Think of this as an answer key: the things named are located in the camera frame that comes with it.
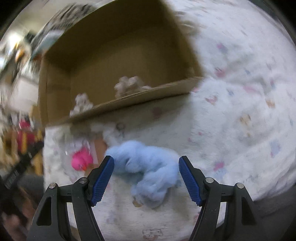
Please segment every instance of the pink item in plastic packaging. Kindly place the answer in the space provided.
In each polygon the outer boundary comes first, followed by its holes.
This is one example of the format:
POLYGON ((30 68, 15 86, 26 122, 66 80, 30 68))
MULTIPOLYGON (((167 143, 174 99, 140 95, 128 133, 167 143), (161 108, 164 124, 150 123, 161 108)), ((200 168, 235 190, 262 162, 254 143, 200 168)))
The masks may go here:
POLYGON ((76 171, 85 171, 93 162, 90 151, 86 147, 82 147, 80 151, 73 154, 71 164, 76 171))

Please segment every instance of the blue yarn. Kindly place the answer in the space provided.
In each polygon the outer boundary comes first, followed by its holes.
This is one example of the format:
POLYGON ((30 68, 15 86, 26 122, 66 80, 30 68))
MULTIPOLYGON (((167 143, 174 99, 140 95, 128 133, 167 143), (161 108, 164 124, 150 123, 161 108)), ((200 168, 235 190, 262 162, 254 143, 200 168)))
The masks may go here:
POLYGON ((131 194, 138 203, 158 207, 168 188, 179 179, 178 154, 173 150, 127 141, 106 151, 114 159, 114 174, 127 177, 131 194))

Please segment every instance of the blue textured pad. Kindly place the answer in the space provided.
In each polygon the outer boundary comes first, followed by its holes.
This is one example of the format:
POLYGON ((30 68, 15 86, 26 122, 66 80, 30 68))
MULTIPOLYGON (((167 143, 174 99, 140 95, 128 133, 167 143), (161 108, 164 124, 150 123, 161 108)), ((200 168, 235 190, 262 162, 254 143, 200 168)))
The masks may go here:
POLYGON ((189 167, 182 157, 179 159, 179 171, 181 173, 183 181, 185 182, 191 200, 197 205, 201 205, 202 199, 200 197, 200 188, 197 185, 192 173, 190 172, 189 167))
POLYGON ((97 204, 97 202, 100 202, 102 200, 102 197, 104 195, 104 192, 106 190, 110 177, 113 173, 113 170, 114 170, 114 160, 113 158, 110 158, 107 161, 100 176, 98 177, 96 183, 94 184, 93 196, 91 198, 91 202, 93 203, 94 206, 97 204))

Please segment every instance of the cardboard box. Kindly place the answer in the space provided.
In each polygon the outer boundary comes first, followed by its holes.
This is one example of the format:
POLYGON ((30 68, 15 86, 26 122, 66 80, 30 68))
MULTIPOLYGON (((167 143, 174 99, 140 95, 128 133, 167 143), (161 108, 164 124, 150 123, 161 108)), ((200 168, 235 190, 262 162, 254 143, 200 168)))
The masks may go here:
POLYGON ((43 126, 190 92, 202 73, 170 8, 160 0, 114 0, 70 28, 45 54, 39 80, 43 126), (152 88, 115 99, 119 78, 139 76, 152 88), (92 110, 69 117, 87 93, 92 110))

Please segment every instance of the brown object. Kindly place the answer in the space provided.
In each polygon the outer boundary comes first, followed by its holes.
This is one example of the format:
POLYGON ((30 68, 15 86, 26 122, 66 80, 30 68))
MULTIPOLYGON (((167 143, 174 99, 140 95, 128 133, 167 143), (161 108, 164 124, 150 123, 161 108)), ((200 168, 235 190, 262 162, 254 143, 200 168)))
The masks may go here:
POLYGON ((96 164, 96 161, 94 160, 94 163, 93 165, 90 165, 84 172, 84 175, 87 177, 91 170, 94 169, 94 168, 97 168, 100 166, 100 164, 102 163, 104 157, 105 157, 105 152, 108 148, 107 144, 104 142, 103 138, 100 138, 100 139, 96 139, 94 140, 94 146, 95 146, 95 149, 96 149, 96 157, 98 159, 98 164, 96 164))
POLYGON ((45 54, 39 80, 42 125, 74 123, 188 93, 201 76, 195 54, 166 4, 112 1, 76 23, 45 54), (187 75, 189 69, 193 77, 187 75), (123 76, 139 76, 152 88, 115 99, 114 86, 123 76), (88 95, 94 108, 69 117, 80 93, 88 95))

